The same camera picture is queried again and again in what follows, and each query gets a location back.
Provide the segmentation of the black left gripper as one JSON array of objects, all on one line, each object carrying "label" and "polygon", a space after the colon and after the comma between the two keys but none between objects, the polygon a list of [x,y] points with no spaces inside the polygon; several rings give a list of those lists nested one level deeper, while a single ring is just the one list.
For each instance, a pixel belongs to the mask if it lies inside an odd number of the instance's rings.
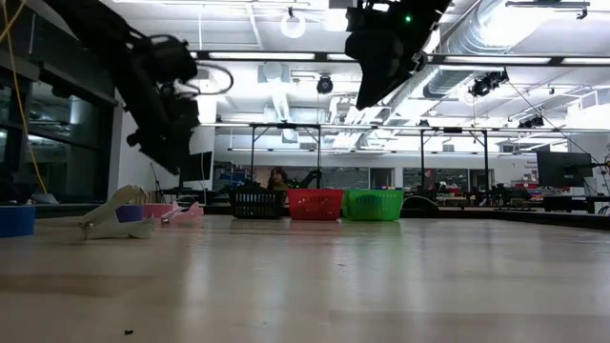
[{"label": "black left gripper", "polygon": [[196,115],[179,113],[185,99],[174,83],[186,83],[197,75],[195,60],[188,43],[174,36],[145,36],[139,40],[139,58],[145,73],[157,87],[166,117],[170,122],[146,119],[126,138],[139,151],[171,174],[180,174],[190,156],[193,129],[199,125]]}]

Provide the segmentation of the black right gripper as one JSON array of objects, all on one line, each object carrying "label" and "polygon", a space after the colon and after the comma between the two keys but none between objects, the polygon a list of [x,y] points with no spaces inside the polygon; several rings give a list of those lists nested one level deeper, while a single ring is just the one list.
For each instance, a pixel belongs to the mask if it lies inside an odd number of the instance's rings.
[{"label": "black right gripper", "polygon": [[362,72],[356,108],[377,104],[422,67],[422,51],[451,0],[356,0],[345,54]]}]

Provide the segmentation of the dark blue tape roll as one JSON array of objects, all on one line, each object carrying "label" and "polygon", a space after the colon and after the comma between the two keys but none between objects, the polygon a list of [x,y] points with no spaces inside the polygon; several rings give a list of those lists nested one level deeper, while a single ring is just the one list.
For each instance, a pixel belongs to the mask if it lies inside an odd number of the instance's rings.
[{"label": "dark blue tape roll", "polygon": [[34,206],[0,206],[0,238],[33,235],[35,218]]}]

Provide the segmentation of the pale pink staple remover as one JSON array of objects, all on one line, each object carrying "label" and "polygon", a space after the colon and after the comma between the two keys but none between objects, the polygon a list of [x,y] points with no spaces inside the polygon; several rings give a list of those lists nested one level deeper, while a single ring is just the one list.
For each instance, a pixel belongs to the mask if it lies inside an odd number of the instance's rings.
[{"label": "pale pink staple remover", "polygon": [[202,224],[203,215],[204,209],[198,202],[193,202],[189,207],[182,207],[174,202],[172,208],[162,214],[159,220],[164,227],[192,227]]}]

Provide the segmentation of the purple tape roll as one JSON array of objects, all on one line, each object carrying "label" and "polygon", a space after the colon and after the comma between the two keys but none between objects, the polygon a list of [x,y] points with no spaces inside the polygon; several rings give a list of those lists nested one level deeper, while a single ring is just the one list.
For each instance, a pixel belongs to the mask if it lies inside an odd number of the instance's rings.
[{"label": "purple tape roll", "polygon": [[134,204],[123,205],[115,210],[115,214],[119,223],[137,222],[144,219],[144,207]]}]

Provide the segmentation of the pale grey staple remover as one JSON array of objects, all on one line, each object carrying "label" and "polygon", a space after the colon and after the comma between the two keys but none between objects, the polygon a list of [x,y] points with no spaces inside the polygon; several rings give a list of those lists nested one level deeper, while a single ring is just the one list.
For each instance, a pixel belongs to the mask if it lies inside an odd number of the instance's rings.
[{"label": "pale grey staple remover", "polygon": [[133,222],[119,222],[116,215],[119,207],[143,194],[144,191],[137,185],[123,186],[115,191],[103,205],[81,216],[77,223],[84,238],[151,238],[155,228],[152,217]]}]

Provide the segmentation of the black monitor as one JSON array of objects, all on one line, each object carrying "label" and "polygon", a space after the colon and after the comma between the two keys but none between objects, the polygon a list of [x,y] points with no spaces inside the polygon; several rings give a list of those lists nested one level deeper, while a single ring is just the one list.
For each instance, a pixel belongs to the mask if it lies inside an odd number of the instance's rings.
[{"label": "black monitor", "polygon": [[213,152],[205,151],[190,155],[180,166],[180,180],[207,181],[211,178],[213,167]]},{"label": "black monitor", "polygon": [[543,187],[580,187],[592,177],[592,159],[588,153],[538,151],[539,185]]}]

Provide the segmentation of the black background rig stand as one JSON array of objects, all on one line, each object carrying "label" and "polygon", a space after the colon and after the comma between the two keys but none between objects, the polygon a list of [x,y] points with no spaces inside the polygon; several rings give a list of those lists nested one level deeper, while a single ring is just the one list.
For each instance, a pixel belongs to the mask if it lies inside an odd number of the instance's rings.
[{"label": "black background rig stand", "polygon": [[421,127],[419,130],[419,153],[420,153],[420,186],[425,188],[425,144],[424,134],[427,131],[432,131],[434,134],[470,134],[475,141],[477,141],[483,147],[484,156],[484,180],[485,190],[488,192],[491,190],[490,181],[490,169],[489,169],[489,145],[488,145],[488,131],[486,129],[474,129],[474,128],[462,128],[462,127],[430,127],[424,129]]},{"label": "black background rig stand", "polygon": [[[276,123],[250,123],[248,127],[252,129],[252,140],[251,140],[251,180],[254,180],[254,147],[256,140],[261,137],[269,128],[275,128],[280,130],[304,130],[312,136],[316,143],[316,173],[315,181],[318,189],[322,186],[322,170],[321,170],[321,134],[322,128],[320,124],[307,124],[307,123],[289,123],[289,122],[276,122]],[[255,135],[257,128],[264,128],[259,136]]]}]

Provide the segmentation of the black ceiling spotlight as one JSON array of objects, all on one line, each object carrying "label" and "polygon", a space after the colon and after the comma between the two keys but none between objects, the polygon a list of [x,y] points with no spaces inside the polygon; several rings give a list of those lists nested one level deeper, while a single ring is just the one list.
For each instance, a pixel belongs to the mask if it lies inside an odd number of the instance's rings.
[{"label": "black ceiling spotlight", "polygon": [[473,97],[483,97],[509,80],[507,71],[489,71],[481,77],[476,78],[468,92]]}]

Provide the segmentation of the black plastic basket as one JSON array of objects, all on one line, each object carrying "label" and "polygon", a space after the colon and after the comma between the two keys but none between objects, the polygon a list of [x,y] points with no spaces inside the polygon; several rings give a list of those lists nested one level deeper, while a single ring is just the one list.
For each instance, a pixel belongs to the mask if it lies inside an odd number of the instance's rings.
[{"label": "black plastic basket", "polygon": [[277,219],[282,215],[285,192],[234,189],[230,193],[232,216],[238,219]]}]

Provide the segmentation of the green plastic basket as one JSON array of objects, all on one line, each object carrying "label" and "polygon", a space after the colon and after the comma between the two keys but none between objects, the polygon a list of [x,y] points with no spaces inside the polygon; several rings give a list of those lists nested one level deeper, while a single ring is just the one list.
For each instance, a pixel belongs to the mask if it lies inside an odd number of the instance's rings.
[{"label": "green plastic basket", "polygon": [[395,221],[400,218],[404,191],[347,190],[342,214],[353,221]]}]

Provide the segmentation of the red plastic basket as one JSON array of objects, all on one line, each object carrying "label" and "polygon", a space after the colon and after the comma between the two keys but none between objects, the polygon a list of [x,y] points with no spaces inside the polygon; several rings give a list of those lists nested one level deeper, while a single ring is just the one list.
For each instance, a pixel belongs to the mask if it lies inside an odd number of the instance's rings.
[{"label": "red plastic basket", "polygon": [[290,216],[294,220],[337,220],[343,190],[288,189]]}]

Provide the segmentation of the black overhead rig frame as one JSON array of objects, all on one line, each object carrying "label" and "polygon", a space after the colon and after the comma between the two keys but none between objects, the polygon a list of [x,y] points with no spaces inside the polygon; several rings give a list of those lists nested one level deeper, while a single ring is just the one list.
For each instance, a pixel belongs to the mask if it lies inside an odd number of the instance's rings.
[{"label": "black overhead rig frame", "polygon": [[[191,57],[204,61],[281,61],[316,63],[355,63],[356,60],[335,52],[279,52],[279,51],[233,51],[192,50]],[[440,66],[490,66],[490,67],[549,67],[549,68],[605,68],[610,67],[610,56],[586,55],[463,55],[429,54],[425,61]]]}]

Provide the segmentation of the silver ventilation duct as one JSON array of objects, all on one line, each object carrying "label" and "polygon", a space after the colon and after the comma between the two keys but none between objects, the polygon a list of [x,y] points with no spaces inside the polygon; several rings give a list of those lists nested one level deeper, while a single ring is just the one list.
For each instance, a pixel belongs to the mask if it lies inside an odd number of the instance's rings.
[{"label": "silver ventilation duct", "polygon": [[[441,46],[447,54],[504,54],[529,36],[536,26],[520,23],[525,9],[507,7],[509,0],[482,0]],[[434,68],[423,87],[426,98],[438,99],[466,80],[473,71]]]}]

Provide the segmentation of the black table frame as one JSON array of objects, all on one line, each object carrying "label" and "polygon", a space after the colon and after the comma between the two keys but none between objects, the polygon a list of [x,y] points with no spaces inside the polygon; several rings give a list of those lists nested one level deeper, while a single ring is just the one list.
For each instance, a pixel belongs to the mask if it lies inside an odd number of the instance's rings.
[{"label": "black table frame", "polygon": [[[232,215],[231,207],[227,206],[205,206],[204,213],[217,215]],[[289,207],[284,206],[282,215],[290,216]],[[473,220],[503,220],[523,223],[534,223],[542,225],[565,226],[592,229],[610,232],[610,216],[597,214],[574,214],[567,212],[528,212],[528,211],[505,211],[492,209],[470,209],[470,210],[441,210],[438,212],[408,212],[401,208],[400,218],[423,218],[423,219],[473,219]]]}]

